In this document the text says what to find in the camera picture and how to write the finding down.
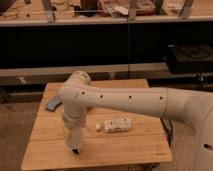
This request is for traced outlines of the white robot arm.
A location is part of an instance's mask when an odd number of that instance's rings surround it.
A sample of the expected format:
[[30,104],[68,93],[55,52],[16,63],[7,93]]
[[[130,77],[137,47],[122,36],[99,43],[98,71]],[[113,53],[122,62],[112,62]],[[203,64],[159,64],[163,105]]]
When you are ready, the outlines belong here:
[[59,88],[62,120],[70,132],[65,142],[82,148],[87,109],[101,107],[180,122],[196,132],[192,171],[213,171],[213,92],[174,88],[101,88],[76,71]]

